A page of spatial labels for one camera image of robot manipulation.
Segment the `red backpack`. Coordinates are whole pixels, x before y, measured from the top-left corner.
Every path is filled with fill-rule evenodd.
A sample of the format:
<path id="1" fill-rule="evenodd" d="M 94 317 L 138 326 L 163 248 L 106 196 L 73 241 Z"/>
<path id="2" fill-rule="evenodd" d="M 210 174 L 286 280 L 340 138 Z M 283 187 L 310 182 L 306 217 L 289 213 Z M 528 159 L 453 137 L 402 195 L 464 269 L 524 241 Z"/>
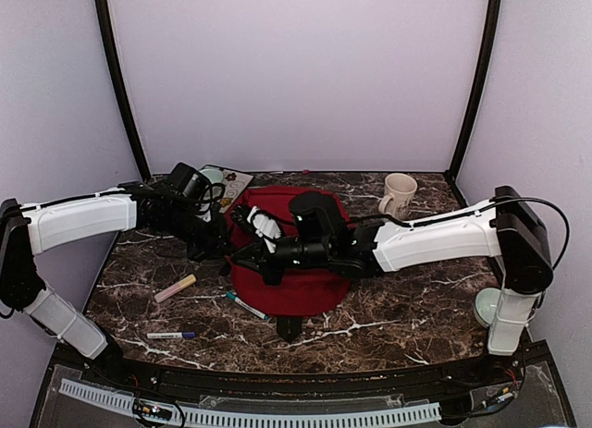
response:
<path id="1" fill-rule="evenodd" d="M 247 189 L 225 213 L 231 214 L 244 206 L 254 206 L 278 217 L 283 222 L 279 230 L 284 236 L 294 237 L 297 229 L 289 212 L 289 202 L 306 188 L 268 186 Z M 284 319 L 277 333 L 291 342 L 302 330 L 302 319 L 334 310 L 346 297 L 351 281 L 327 270 L 288 270 L 277 286 L 267 285 L 255 271 L 229 263 L 230 279 L 238 298 L 252 308 L 269 316 Z"/>

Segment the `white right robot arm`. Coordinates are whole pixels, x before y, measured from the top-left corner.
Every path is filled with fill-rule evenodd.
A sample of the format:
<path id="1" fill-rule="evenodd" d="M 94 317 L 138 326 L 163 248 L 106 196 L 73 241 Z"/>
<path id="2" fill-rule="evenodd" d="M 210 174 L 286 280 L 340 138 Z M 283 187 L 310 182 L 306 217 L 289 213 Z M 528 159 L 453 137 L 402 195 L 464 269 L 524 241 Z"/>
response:
<path id="1" fill-rule="evenodd" d="M 507 357 L 518 349 L 559 262 L 550 255 L 546 226 L 532 202 L 501 186 L 493 198 L 459 211 L 402 221 L 386 214 L 347 219 L 338 199 L 319 190 L 290 196 L 283 202 L 285 217 L 248 199 L 229 211 L 233 224 L 252 239 L 231 261 L 275 287 L 298 270 L 363 278 L 425 263 L 499 257 L 503 275 L 487 353 L 472 366 L 480 385 L 492 385 L 506 373 Z"/>

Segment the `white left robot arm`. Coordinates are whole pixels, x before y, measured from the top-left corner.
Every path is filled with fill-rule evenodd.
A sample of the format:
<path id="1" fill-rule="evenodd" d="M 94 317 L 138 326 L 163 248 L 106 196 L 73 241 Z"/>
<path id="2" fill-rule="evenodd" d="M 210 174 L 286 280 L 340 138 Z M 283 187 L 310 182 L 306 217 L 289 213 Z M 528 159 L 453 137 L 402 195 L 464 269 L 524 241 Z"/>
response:
<path id="1" fill-rule="evenodd" d="M 185 242 L 192 258 L 209 257 L 224 245 L 214 183 L 190 197 L 163 183 L 120 184 L 107 190 L 49 202 L 1 202 L 1 303 L 6 318 L 29 316 L 56 340 L 73 347 L 111 387 L 130 380 L 118 344 L 80 306 L 107 247 L 117 234 L 149 227 Z"/>

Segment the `pink yellow highlighter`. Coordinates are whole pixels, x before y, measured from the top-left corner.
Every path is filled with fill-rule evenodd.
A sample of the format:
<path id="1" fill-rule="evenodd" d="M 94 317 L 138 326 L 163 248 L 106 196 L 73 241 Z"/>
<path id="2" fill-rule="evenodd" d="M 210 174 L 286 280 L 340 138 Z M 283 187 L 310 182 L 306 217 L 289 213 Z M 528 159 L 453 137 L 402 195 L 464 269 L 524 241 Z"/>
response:
<path id="1" fill-rule="evenodd" d="M 161 303 L 165 300 L 170 299 L 174 295 L 180 293 L 180 291 L 184 290 L 185 288 L 193 285 L 196 282 L 195 275 L 187 275 L 180 279 L 175 284 L 167 287 L 166 289 L 158 292 L 154 295 L 154 300 L 156 303 Z"/>

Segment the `floral patterned square plate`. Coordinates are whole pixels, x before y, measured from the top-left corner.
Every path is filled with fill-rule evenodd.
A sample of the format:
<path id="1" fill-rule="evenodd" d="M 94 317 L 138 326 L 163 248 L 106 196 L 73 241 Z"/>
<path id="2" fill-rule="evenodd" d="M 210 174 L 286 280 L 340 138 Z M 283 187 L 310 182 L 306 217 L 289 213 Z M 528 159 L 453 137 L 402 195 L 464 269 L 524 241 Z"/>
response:
<path id="1" fill-rule="evenodd" d="M 225 185 L 225 193 L 219 201 L 221 213 L 225 213 L 230 208 L 254 179 L 254 176 L 251 174 L 243 173 L 231 168 L 216 165 L 205 165 L 203 168 L 205 167 L 219 169 L 224 174 L 224 180 L 222 183 Z"/>

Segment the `pale green ceramic bowl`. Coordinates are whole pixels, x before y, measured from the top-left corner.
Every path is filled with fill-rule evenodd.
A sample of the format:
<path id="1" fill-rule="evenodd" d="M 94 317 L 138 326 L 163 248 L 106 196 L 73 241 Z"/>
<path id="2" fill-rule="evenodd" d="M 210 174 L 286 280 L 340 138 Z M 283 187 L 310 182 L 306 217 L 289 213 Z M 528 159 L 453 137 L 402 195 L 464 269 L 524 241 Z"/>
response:
<path id="1" fill-rule="evenodd" d="M 212 184 L 222 183 L 224 180 L 223 172 L 213 167 L 205 167 L 200 169 L 199 173 L 206 177 Z"/>

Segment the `white pen purple cap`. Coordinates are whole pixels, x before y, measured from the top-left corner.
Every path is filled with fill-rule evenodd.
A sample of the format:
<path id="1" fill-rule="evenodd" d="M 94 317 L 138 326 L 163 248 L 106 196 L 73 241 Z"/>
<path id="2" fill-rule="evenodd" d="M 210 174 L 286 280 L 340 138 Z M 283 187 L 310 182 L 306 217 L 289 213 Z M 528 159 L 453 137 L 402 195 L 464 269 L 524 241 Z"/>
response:
<path id="1" fill-rule="evenodd" d="M 193 339 L 196 338 L 196 334 L 194 332 L 151 332 L 147 333 L 146 337 L 153 340 Z"/>

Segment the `white mug with red pattern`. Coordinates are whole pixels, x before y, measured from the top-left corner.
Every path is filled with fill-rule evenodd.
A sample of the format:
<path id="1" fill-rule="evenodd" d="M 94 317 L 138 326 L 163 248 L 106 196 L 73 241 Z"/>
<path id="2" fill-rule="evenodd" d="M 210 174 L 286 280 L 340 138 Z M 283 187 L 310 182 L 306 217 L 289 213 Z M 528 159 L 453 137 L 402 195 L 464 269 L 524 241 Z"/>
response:
<path id="1" fill-rule="evenodd" d="M 403 173 L 391 173 L 384 180 L 384 195 L 378 204 L 381 214 L 405 220 L 409 214 L 410 203 L 417 191 L 416 180 Z"/>

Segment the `black enclosure frame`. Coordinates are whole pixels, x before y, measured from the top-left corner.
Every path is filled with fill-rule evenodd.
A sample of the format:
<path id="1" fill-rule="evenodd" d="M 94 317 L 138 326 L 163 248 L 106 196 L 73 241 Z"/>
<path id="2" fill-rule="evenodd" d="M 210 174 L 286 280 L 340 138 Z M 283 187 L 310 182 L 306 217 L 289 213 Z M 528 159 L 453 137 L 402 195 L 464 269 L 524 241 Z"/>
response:
<path id="1" fill-rule="evenodd" d="M 96 17 L 101 33 L 109 76 L 117 100 L 117 106 L 123 121 L 126 137 L 132 150 L 135 165 L 142 180 L 148 179 L 151 170 L 140 140 L 128 90 L 123 78 L 123 71 L 116 47 L 113 21 L 108 0 L 93 0 Z M 489 71 L 491 55 L 496 38 L 502 0 L 487 0 L 486 18 L 480 43 L 475 75 L 471 86 L 467 107 L 460 133 L 454 148 L 449 168 L 441 177 L 447 183 L 448 190 L 455 201 L 464 206 L 466 199 L 457 186 L 457 178 L 472 137 L 477 111 L 481 104 Z M 151 393 L 166 393 L 168 389 L 179 390 L 182 387 L 196 391 L 198 388 L 213 388 L 222 395 L 250 396 L 269 395 L 279 397 L 324 397 L 329 394 L 361 394 L 371 389 L 396 387 L 424 387 L 429 394 L 438 386 L 453 386 L 458 390 L 473 389 L 493 385 L 505 374 L 507 366 L 512 364 L 509 358 L 494 358 L 486 352 L 476 357 L 458 358 L 444 363 L 397 368 L 391 371 L 358 371 L 356 373 L 213 373 L 201 367 L 159 366 L 152 362 L 122 359 L 122 367 L 140 378 L 154 378 Z"/>

